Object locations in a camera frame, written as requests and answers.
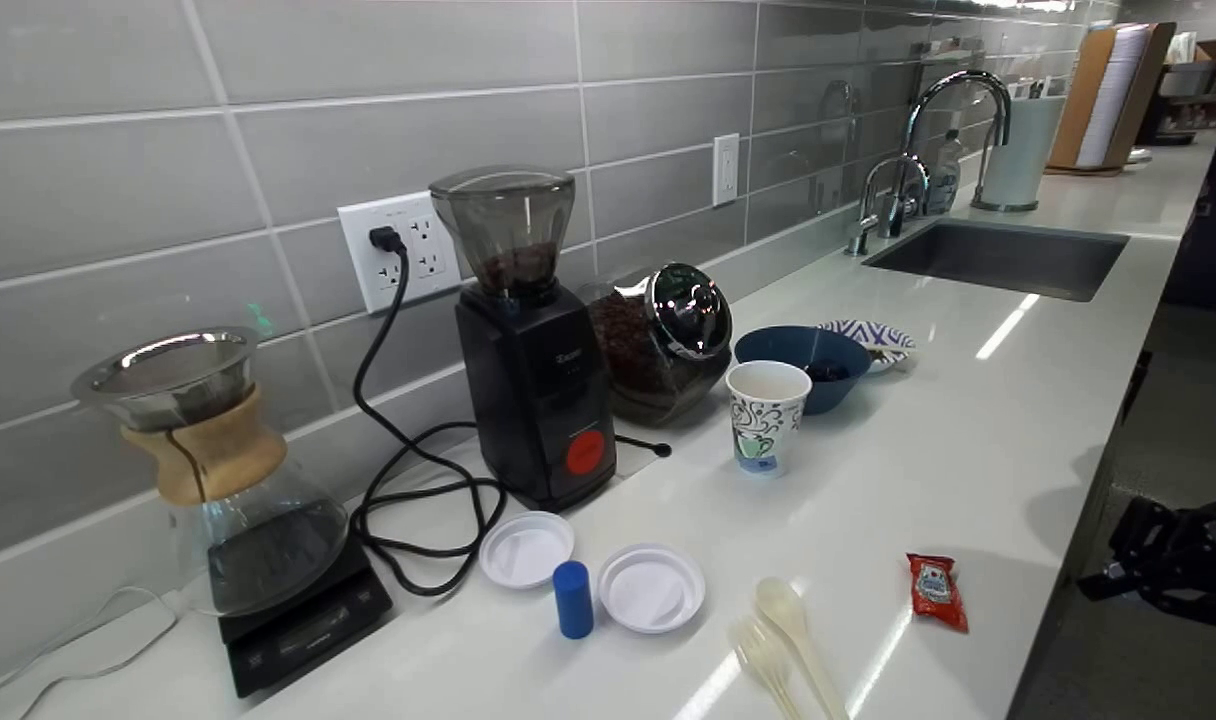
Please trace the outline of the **black coffee grinder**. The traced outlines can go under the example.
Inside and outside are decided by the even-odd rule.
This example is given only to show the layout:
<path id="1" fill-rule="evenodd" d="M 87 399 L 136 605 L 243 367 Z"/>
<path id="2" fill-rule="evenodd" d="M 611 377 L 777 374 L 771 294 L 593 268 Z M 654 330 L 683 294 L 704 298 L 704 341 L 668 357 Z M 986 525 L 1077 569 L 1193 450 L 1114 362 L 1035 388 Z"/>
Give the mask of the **black coffee grinder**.
<path id="1" fill-rule="evenodd" d="M 555 280 L 576 181 L 472 167 L 436 181 L 432 204 L 475 278 L 456 330 L 488 468 L 532 509 L 593 500 L 617 472 L 617 442 L 593 316 Z"/>

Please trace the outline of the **patterned paper cup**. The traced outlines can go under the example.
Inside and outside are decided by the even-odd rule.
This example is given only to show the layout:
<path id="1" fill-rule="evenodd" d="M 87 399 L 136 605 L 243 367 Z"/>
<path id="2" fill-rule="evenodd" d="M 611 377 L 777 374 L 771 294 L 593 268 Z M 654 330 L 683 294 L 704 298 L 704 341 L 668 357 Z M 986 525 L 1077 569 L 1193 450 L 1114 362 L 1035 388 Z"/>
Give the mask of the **patterned paper cup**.
<path id="1" fill-rule="evenodd" d="M 727 374 L 733 457 L 751 478 L 783 468 L 786 436 L 804 415 L 811 377 L 783 362 L 742 362 Z"/>

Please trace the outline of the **white plastic lid left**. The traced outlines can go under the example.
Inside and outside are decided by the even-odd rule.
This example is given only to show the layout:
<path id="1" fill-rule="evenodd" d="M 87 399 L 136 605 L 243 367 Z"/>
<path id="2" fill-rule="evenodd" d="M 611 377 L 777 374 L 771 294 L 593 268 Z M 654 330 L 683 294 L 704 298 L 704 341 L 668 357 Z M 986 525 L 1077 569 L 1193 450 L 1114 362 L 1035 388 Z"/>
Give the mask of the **white plastic lid left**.
<path id="1" fill-rule="evenodd" d="M 576 533 L 565 517 L 523 511 L 496 525 L 478 548 L 478 572 L 499 589 L 535 589 L 576 552 Z"/>

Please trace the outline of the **white plastic lid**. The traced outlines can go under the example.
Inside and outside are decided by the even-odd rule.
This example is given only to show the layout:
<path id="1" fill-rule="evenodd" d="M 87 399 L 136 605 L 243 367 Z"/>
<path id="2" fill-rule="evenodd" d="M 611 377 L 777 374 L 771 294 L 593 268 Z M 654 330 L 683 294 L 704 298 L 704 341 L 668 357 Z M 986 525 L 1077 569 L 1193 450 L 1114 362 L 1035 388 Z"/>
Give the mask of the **white plastic lid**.
<path id="1" fill-rule="evenodd" d="M 523 511 L 496 525 L 478 548 L 478 572 L 499 589 L 535 589 L 576 552 L 576 533 L 565 517 Z"/>
<path id="2" fill-rule="evenodd" d="M 704 601 L 704 577 L 659 544 L 623 548 L 599 569 L 602 613 L 639 636 L 678 634 Z"/>

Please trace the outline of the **dark blue bowl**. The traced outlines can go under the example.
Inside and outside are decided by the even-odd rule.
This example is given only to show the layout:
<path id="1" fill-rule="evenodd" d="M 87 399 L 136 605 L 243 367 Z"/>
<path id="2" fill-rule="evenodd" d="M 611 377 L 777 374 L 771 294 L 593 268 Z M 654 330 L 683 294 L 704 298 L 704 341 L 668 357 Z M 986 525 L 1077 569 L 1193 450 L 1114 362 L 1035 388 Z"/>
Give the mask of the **dark blue bowl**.
<path id="1" fill-rule="evenodd" d="M 783 362 L 811 377 L 809 415 L 832 413 L 873 367 L 873 357 L 845 332 L 771 323 L 736 341 L 741 362 Z"/>

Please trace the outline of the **blue patterned plate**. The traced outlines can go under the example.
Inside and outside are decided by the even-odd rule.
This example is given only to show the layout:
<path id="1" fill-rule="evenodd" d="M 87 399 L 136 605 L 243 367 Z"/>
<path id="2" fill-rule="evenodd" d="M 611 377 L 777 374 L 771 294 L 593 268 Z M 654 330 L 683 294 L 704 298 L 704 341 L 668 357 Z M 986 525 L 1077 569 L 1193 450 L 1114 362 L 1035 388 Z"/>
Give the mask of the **blue patterned plate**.
<path id="1" fill-rule="evenodd" d="M 857 341 L 874 374 L 905 367 L 911 362 L 911 341 L 879 322 L 832 322 L 832 332 Z"/>

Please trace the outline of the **white plastic spoon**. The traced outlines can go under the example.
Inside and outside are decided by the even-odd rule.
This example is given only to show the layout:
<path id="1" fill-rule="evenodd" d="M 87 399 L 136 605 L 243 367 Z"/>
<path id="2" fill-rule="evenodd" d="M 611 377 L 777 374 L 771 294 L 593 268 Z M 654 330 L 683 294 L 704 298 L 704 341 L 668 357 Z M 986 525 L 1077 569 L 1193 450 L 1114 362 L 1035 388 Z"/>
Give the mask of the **white plastic spoon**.
<path id="1" fill-rule="evenodd" d="M 741 667 L 767 693 L 781 720 L 804 720 L 800 703 L 790 701 L 790 663 L 755 622 L 733 623 L 733 651 Z"/>
<path id="2" fill-rule="evenodd" d="M 850 720 L 839 698 L 839 683 L 832 679 L 818 643 L 811 636 L 809 605 L 794 597 L 794 589 L 781 577 L 765 577 L 755 586 L 755 613 L 777 630 L 777 636 L 790 650 L 800 662 L 811 698 L 829 711 L 829 720 Z"/>

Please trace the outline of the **white plastic spoon lower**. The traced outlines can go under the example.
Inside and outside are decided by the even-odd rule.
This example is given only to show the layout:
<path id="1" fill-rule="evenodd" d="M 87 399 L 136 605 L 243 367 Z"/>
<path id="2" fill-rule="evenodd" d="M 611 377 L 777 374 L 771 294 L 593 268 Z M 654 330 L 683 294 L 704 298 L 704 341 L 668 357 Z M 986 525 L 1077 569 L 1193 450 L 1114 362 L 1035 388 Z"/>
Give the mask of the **white plastic spoon lower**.
<path id="1" fill-rule="evenodd" d="M 767 693 L 781 720 L 804 720 L 800 703 L 790 701 L 790 663 L 755 622 L 733 623 L 733 651 L 741 667 Z"/>

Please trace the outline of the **chrome kitchen faucet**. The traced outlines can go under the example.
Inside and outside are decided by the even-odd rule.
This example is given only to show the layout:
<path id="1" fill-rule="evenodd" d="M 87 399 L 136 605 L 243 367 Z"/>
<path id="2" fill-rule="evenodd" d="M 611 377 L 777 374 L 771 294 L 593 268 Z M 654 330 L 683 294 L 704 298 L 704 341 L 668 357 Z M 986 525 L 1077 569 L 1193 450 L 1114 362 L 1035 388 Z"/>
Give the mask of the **chrome kitchen faucet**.
<path id="1" fill-rule="evenodd" d="M 921 155 L 921 136 L 929 126 L 929 112 L 947 91 L 964 91 L 967 101 L 981 101 L 981 96 L 992 101 L 982 149 L 996 149 L 1012 136 L 1012 96 L 992 74 L 959 69 L 959 74 L 939 76 L 932 88 L 924 88 L 905 121 L 905 140 L 901 140 L 901 155 L 921 171 L 921 200 L 917 200 L 921 217 L 942 217 L 959 191 L 964 108 L 947 112 L 934 155 L 932 161 Z"/>

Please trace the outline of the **small chrome side tap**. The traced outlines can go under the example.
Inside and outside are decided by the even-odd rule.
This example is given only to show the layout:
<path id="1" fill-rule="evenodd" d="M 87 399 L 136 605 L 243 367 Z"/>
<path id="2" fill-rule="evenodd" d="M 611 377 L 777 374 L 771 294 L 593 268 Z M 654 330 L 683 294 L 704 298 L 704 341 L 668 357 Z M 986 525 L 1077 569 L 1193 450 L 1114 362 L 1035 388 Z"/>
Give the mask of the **small chrome side tap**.
<path id="1" fill-rule="evenodd" d="M 932 176 L 911 152 L 874 161 L 861 185 L 857 238 L 847 242 L 847 257 L 866 257 L 874 238 L 897 242 L 905 223 L 924 210 L 929 185 Z"/>

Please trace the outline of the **red ketchup packet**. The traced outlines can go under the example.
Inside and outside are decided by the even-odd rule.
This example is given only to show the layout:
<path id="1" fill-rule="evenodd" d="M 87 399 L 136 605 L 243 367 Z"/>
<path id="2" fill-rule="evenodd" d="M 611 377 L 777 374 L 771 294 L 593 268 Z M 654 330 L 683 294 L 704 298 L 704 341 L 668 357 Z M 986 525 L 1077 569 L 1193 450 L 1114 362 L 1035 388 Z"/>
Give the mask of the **red ketchup packet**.
<path id="1" fill-rule="evenodd" d="M 911 572 L 911 613 L 921 622 L 934 622 L 942 630 L 964 634 L 967 613 L 964 613 L 964 601 L 959 601 L 959 589 L 956 589 L 956 561 L 911 552 L 906 572 Z"/>

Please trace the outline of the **glass pour-over coffee carafe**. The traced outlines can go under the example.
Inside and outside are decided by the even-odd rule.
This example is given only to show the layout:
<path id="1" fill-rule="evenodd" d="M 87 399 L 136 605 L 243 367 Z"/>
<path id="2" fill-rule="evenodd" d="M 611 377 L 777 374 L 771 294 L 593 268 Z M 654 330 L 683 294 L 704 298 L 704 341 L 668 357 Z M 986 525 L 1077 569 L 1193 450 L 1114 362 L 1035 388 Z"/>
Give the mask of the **glass pour-over coffee carafe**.
<path id="1" fill-rule="evenodd" d="M 250 381 L 249 330 L 187 330 L 124 348 L 72 381 L 157 459 L 157 489 L 200 525 L 220 615 L 266 613 L 345 552 L 341 509 L 287 466 Z"/>

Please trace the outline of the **black digital coffee scale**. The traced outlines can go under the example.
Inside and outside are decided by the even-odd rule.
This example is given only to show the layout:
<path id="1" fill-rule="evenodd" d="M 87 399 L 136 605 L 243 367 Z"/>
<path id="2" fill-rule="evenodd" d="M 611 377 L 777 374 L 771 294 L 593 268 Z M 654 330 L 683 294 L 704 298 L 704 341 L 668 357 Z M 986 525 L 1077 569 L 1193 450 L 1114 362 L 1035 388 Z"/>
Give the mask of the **black digital coffee scale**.
<path id="1" fill-rule="evenodd" d="M 298 597 L 250 613 L 224 615 L 220 642 L 229 650 L 235 698 L 270 693 L 353 650 L 393 615 L 393 597 L 370 572 L 355 542 L 341 561 Z"/>

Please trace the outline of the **pale green canister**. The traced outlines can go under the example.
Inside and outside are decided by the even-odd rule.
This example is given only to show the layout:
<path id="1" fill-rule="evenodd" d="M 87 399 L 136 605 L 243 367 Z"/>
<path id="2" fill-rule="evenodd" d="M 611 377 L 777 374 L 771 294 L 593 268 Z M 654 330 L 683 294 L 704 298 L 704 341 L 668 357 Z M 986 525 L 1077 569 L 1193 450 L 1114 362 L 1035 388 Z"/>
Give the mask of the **pale green canister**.
<path id="1" fill-rule="evenodd" d="M 1059 127 L 1059 101 L 1015 101 L 1009 140 L 992 144 L 977 181 L 977 210 L 1033 214 L 1038 204 L 1038 176 Z"/>

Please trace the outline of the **white wall light switch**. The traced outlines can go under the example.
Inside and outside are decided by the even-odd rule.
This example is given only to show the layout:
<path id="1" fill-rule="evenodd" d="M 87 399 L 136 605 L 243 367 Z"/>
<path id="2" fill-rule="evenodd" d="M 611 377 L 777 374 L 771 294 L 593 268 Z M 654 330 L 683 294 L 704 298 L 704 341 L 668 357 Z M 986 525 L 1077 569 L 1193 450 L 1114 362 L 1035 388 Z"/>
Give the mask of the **white wall light switch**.
<path id="1" fill-rule="evenodd" d="M 711 204 L 733 204 L 741 191 L 741 133 L 711 136 Z"/>

